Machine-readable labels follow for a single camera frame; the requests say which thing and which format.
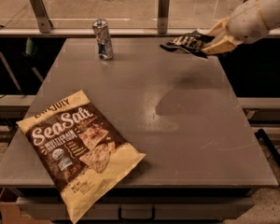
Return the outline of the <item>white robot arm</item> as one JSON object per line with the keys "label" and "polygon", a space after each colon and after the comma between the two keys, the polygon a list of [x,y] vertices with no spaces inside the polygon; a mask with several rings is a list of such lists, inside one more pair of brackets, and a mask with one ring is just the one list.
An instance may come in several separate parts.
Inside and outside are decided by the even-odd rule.
{"label": "white robot arm", "polygon": [[280,0],[247,0],[207,33],[214,39],[203,46],[206,55],[225,53],[252,44],[280,26]]}

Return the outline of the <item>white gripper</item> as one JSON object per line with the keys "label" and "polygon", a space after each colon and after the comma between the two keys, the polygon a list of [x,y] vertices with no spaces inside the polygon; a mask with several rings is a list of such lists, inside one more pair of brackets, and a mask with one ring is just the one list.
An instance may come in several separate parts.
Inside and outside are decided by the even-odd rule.
{"label": "white gripper", "polygon": [[215,38],[203,46],[202,52],[206,55],[230,52],[243,43],[252,44],[268,33],[259,0],[248,0],[209,30],[207,34]]}

